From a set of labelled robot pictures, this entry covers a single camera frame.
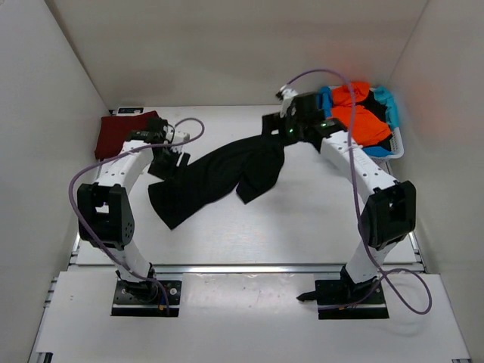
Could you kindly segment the black label sticker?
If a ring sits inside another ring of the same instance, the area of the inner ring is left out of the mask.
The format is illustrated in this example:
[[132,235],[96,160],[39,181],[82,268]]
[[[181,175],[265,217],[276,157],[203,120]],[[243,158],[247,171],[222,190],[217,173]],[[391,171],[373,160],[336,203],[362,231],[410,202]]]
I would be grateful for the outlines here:
[[119,107],[116,114],[117,115],[143,114],[143,112],[144,112],[143,107]]

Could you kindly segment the white plastic laundry basket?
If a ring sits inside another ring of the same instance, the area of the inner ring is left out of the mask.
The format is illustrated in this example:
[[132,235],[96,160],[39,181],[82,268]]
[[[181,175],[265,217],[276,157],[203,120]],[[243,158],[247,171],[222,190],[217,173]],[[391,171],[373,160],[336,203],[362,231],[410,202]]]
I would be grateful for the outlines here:
[[400,118],[397,103],[392,93],[384,86],[373,88],[374,98],[386,107],[386,124],[389,126],[392,137],[389,140],[390,151],[382,147],[374,147],[370,157],[383,162],[384,160],[398,159],[403,156],[405,150],[400,132]]

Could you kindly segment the black t shirt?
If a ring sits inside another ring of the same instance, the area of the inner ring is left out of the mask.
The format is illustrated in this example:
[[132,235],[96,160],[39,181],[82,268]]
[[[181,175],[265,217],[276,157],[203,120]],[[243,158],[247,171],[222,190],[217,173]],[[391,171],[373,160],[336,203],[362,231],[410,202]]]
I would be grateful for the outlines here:
[[169,229],[235,191],[245,204],[270,191],[296,140],[278,134],[233,141],[189,164],[178,177],[148,186],[154,212]]

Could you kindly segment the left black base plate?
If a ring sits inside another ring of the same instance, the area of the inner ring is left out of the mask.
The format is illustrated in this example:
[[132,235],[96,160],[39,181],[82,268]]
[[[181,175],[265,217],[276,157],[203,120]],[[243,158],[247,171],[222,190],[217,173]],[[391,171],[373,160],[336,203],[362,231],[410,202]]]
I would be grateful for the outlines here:
[[111,315],[115,317],[177,318],[182,280],[159,280],[167,293],[166,302],[157,284],[135,284],[118,280],[113,294]]

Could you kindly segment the dark red t shirt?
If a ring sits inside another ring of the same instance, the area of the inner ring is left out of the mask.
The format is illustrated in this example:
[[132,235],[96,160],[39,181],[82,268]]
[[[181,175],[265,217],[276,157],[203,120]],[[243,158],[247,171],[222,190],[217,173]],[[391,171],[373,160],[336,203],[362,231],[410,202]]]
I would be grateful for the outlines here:
[[150,118],[158,117],[156,111],[137,116],[103,116],[95,148],[95,159],[105,160],[118,155],[131,131],[144,130]]

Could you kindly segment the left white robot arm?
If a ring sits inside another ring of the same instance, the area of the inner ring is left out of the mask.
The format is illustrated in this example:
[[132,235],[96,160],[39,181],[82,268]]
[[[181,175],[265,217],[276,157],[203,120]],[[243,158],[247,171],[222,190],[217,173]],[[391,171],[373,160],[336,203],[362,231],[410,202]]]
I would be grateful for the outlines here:
[[101,157],[106,166],[93,183],[69,186],[71,206],[79,220],[79,236],[102,250],[116,266],[127,293],[142,303],[167,298],[153,265],[140,253],[133,235],[135,220],[129,193],[143,170],[154,162],[176,166],[185,155],[183,145],[192,142],[165,119],[150,118],[143,129],[128,132],[112,157]]

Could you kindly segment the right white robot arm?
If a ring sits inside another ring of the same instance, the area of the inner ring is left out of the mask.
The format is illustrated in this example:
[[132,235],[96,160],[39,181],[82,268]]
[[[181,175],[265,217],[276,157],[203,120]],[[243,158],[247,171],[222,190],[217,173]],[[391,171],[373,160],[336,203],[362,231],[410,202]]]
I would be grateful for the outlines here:
[[357,212],[361,242],[334,288],[344,304],[355,303],[374,286],[389,252],[414,230],[416,188],[382,170],[349,137],[341,121],[326,118],[316,93],[282,88],[276,97],[281,109],[262,118],[263,134],[276,131],[286,144],[312,144],[351,182],[356,199],[364,203]]

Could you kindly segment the blue t shirt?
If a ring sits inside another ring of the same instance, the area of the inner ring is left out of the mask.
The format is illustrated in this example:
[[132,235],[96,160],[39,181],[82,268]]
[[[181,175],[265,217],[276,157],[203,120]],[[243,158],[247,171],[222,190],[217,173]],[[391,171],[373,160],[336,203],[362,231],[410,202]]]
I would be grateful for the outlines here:
[[323,87],[318,91],[318,107],[327,119],[338,119],[352,129],[352,138],[370,157],[382,159],[399,153],[396,129],[399,112],[392,94],[383,86],[368,82]]

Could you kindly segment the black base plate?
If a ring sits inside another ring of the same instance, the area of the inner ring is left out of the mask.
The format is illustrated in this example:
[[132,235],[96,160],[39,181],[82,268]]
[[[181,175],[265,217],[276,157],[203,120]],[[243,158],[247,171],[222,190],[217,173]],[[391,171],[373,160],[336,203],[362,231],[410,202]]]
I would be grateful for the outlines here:
[[358,287],[340,278],[315,280],[313,291],[296,298],[301,303],[316,301],[319,320],[380,320],[389,312],[381,283],[372,280]]
[[135,284],[118,280],[113,294],[111,315],[115,317],[177,318],[182,280],[159,280],[167,293],[166,302],[157,284]]

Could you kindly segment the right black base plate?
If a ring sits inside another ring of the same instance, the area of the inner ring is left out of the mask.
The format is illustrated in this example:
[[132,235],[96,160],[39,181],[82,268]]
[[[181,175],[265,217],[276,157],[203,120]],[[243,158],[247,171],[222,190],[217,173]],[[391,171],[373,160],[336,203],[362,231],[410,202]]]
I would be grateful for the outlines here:
[[296,298],[301,303],[316,301],[319,320],[380,320],[389,312],[381,283],[372,280],[358,287],[340,278],[315,280],[313,291]]

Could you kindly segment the orange t shirt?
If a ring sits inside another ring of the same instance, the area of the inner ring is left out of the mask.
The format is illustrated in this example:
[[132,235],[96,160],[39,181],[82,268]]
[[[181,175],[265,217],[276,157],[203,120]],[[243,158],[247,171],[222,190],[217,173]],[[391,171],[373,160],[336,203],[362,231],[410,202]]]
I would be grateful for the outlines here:
[[[363,147],[384,146],[392,136],[386,123],[386,106],[377,101],[368,82],[351,82],[355,96],[355,118],[352,138]],[[347,129],[352,117],[352,99],[346,85],[331,89],[331,117],[338,119]]]

